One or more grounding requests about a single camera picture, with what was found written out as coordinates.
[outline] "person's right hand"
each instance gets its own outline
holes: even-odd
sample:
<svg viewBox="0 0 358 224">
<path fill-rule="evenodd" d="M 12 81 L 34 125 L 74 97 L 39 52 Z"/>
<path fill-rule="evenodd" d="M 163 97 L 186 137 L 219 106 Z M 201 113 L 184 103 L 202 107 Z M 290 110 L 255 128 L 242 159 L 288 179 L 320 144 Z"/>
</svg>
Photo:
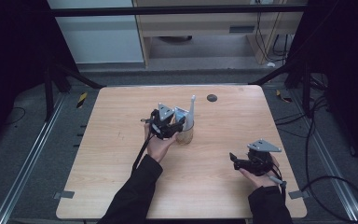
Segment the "person's right hand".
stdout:
<svg viewBox="0 0 358 224">
<path fill-rule="evenodd" d="M 277 167 L 279 167 L 279 163 L 277 162 L 275 157 L 272 155 L 271 157 L 274 164 Z M 261 175 L 261 176 L 256 176 L 243 168 L 240 168 L 240 172 L 241 174 L 243 174 L 243 176 L 245 176 L 247 179 L 249 179 L 252 182 L 254 189 L 258 189 L 260 187 L 278 186 L 277 183 L 275 183 L 269 178 L 271 175 L 276 177 L 276 175 L 272 171 L 269 171 L 265 175 Z"/>
<path fill-rule="evenodd" d="M 145 140 L 148 138 L 149 128 L 150 124 L 145 124 Z M 147 145 L 147 154 L 160 163 L 167 154 L 168 148 L 176 141 L 177 134 L 175 133 L 171 138 L 165 140 L 159 139 L 156 136 L 152 137 Z"/>
</svg>

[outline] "wooden table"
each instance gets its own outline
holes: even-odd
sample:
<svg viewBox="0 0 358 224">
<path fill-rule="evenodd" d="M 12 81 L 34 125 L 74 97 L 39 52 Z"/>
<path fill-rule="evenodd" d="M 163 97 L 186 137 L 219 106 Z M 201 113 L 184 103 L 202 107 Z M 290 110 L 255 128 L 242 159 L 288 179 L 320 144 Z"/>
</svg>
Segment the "wooden table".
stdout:
<svg viewBox="0 0 358 224">
<path fill-rule="evenodd" d="M 144 124 L 158 103 L 189 109 L 195 94 L 194 138 L 173 144 L 161 165 L 148 218 L 249 218 L 248 180 L 233 169 L 228 153 L 247 159 L 247 144 L 263 138 L 273 153 L 287 192 L 298 190 L 281 138 L 259 86 L 155 86 L 101 89 L 65 186 L 72 199 L 61 198 L 59 218 L 100 218 L 127 181 L 144 142 Z M 209 102 L 207 96 L 217 96 Z M 286 205 L 292 217 L 307 214 L 302 199 Z"/>
</svg>

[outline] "wire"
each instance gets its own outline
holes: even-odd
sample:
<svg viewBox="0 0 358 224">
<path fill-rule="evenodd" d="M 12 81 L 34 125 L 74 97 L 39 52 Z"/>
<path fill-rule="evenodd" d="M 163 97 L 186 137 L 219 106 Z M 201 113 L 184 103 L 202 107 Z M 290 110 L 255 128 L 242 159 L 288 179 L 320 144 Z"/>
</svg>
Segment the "wire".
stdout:
<svg viewBox="0 0 358 224">
<path fill-rule="evenodd" d="M 5 125 L 10 125 L 10 124 L 14 124 L 14 123 L 16 123 L 16 122 L 18 122 L 19 120 L 21 120 L 22 118 L 24 118 L 24 116 L 25 116 L 25 109 L 24 108 L 22 108 L 22 107 L 13 107 L 13 110 L 14 109 L 20 109 L 20 110 L 22 110 L 22 115 L 20 116 L 20 118 L 19 119 L 16 119 L 16 120 L 14 120 L 14 121 L 11 121 L 11 122 L 8 122 L 8 123 L 5 123 Z"/>
<path fill-rule="evenodd" d="M 255 2 L 258 5 L 261 4 L 260 0 L 255 0 Z M 261 50 L 261 53 L 263 54 L 263 58 L 267 62 L 270 62 L 270 63 L 276 63 L 276 62 L 282 61 L 282 59 L 278 59 L 278 60 L 271 59 L 268 56 L 266 44 L 264 42 L 263 35 L 261 34 L 261 30 L 260 30 L 260 20 L 261 20 L 261 12 L 257 12 L 257 24 L 256 24 L 257 26 L 256 26 L 256 30 L 255 30 L 255 43 L 257 44 L 258 48 Z M 274 26 L 272 27 L 272 29 L 275 29 L 276 24 L 277 24 L 277 22 L 275 21 Z M 261 42 L 263 44 L 264 49 L 260 46 L 260 43 L 258 42 L 258 38 L 257 38 L 258 35 L 260 35 L 260 37 L 261 37 Z"/>
<path fill-rule="evenodd" d="M 280 129 L 280 128 L 277 128 L 279 131 L 282 131 L 282 132 L 285 132 L 285 133 L 289 133 L 291 135 L 294 135 L 296 137 L 300 137 L 300 138 L 307 138 L 307 136 L 302 136 L 302 135 L 299 135 L 299 134 L 296 134 L 296 133 L 291 133 L 289 131 L 286 131 L 285 129 Z"/>
<path fill-rule="evenodd" d="M 272 163 L 272 164 L 277 170 L 271 169 L 271 171 L 278 177 L 279 180 L 281 180 L 281 183 L 280 183 L 281 195 L 282 195 L 283 201 L 286 202 L 286 181 L 283 181 L 282 173 L 281 173 L 281 170 L 279 169 L 279 167 L 275 163 Z"/>
<path fill-rule="evenodd" d="M 288 36 L 289 36 L 289 35 L 286 35 L 286 38 L 285 38 L 285 40 L 284 40 L 283 50 L 276 50 L 276 49 L 275 49 L 280 35 L 277 35 L 277 36 L 275 37 L 274 45 L 272 46 L 272 52 L 274 53 L 274 55 L 279 56 L 279 57 L 282 57 L 282 56 L 283 56 L 284 58 L 287 58 L 287 57 L 286 57 L 286 54 L 287 54 L 287 42 L 288 42 L 287 39 L 288 39 Z"/>
<path fill-rule="evenodd" d="M 150 114 L 150 121 L 153 120 L 153 116 L 154 116 L 154 111 Z M 139 153 L 138 153 L 138 156 L 136 157 L 135 162 L 134 162 L 133 165 L 132 165 L 131 174 L 133 174 L 133 173 L 135 172 L 136 167 L 137 167 L 138 164 L 139 164 L 139 161 L 141 160 L 142 156 L 144 155 L 144 152 L 145 152 L 145 150 L 146 150 L 146 148 L 147 148 L 147 145 L 149 145 L 150 139 L 152 139 L 154 136 L 155 136 L 155 135 L 152 134 L 152 124 L 150 123 L 150 125 L 149 125 L 149 132 L 148 132 L 147 137 L 146 137 L 146 139 L 145 139 L 145 141 L 144 141 L 144 144 L 143 144 L 142 147 L 141 147 L 141 150 L 140 150 Z"/>
<path fill-rule="evenodd" d="M 336 179 L 336 180 L 340 180 L 342 182 L 345 182 L 347 183 L 349 186 L 351 186 L 351 188 L 355 189 L 358 193 L 358 188 L 350 181 L 344 179 L 344 178 L 341 178 L 341 177 L 338 177 L 338 176 L 334 176 L 334 175 L 323 175 L 323 176 L 320 176 L 320 177 L 317 177 L 315 179 L 313 179 L 312 181 L 310 181 L 309 183 L 307 183 L 306 186 L 304 186 L 301 191 L 304 191 L 305 189 L 307 188 L 310 188 L 310 186 L 320 180 L 323 180 L 323 179 Z M 358 223 L 358 220 L 350 220 L 350 219 L 347 219 L 347 218 L 344 218 L 344 217 L 341 217 L 337 214 L 335 214 L 334 212 L 332 212 L 330 209 L 328 209 L 326 206 L 324 206 L 324 204 L 322 204 L 319 200 L 317 200 L 317 198 L 315 197 L 315 195 L 312 193 L 312 196 L 315 198 L 315 201 L 317 204 L 319 204 L 324 210 L 326 210 L 328 213 L 330 213 L 332 216 L 342 220 L 342 221 L 346 221 L 346 222 L 350 222 L 350 223 Z"/>
<path fill-rule="evenodd" d="M 285 124 L 289 124 L 289 123 L 293 123 L 293 122 L 295 122 L 295 121 L 297 121 L 297 120 L 300 120 L 300 119 L 302 119 L 302 118 L 304 118 L 304 117 L 306 117 L 307 115 L 305 115 L 305 114 L 303 114 L 303 115 L 301 115 L 300 117 L 297 117 L 297 118 L 295 118 L 295 119 L 291 119 L 291 120 L 289 120 L 289 121 L 286 121 L 286 122 L 282 122 L 282 123 L 275 123 L 275 125 L 285 125 Z"/>
<path fill-rule="evenodd" d="M 304 114 L 303 113 L 297 113 L 297 114 L 289 115 L 289 116 L 286 116 L 286 117 L 283 117 L 283 118 L 280 118 L 280 119 L 275 119 L 274 121 L 276 122 L 276 121 L 281 120 L 281 119 L 289 119 L 289 118 L 297 116 L 297 115 L 304 115 Z"/>
</svg>

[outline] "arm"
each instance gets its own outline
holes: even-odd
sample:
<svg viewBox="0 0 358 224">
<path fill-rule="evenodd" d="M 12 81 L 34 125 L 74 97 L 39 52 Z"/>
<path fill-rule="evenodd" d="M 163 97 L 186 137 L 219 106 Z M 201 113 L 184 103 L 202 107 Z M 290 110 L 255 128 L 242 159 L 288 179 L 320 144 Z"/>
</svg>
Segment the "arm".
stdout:
<svg viewBox="0 0 358 224">
<path fill-rule="evenodd" d="M 149 124 L 145 125 L 145 139 L 148 137 Z M 98 224 L 144 223 L 153 195 L 156 182 L 162 173 L 159 163 L 167 154 L 168 148 L 176 140 L 177 133 L 168 140 L 152 137 L 144 156 L 129 180 L 117 192 L 109 205 L 106 214 Z"/>
<path fill-rule="evenodd" d="M 273 156 L 272 159 L 278 167 L 279 163 Z M 251 181 L 254 187 L 254 192 L 249 195 L 248 201 L 255 224 L 293 223 L 289 210 L 284 204 L 278 184 L 269 178 L 269 175 L 274 175 L 273 172 L 268 172 L 262 176 L 255 176 L 245 169 L 240 169 L 240 172 Z"/>
<path fill-rule="evenodd" d="M 277 186 L 260 187 L 248 197 L 254 224 L 293 223 Z"/>
</svg>

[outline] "black sleeve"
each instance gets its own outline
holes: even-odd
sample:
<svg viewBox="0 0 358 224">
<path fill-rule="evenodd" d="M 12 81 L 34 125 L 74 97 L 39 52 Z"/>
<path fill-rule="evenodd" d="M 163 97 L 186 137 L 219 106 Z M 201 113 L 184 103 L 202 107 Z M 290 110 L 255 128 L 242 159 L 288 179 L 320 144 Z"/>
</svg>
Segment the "black sleeve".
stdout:
<svg viewBox="0 0 358 224">
<path fill-rule="evenodd" d="M 162 167 L 145 155 L 129 180 L 117 192 L 98 224 L 144 223 Z"/>
<path fill-rule="evenodd" d="M 248 197 L 254 224 L 291 224 L 289 210 L 278 187 L 260 187 Z"/>
</svg>

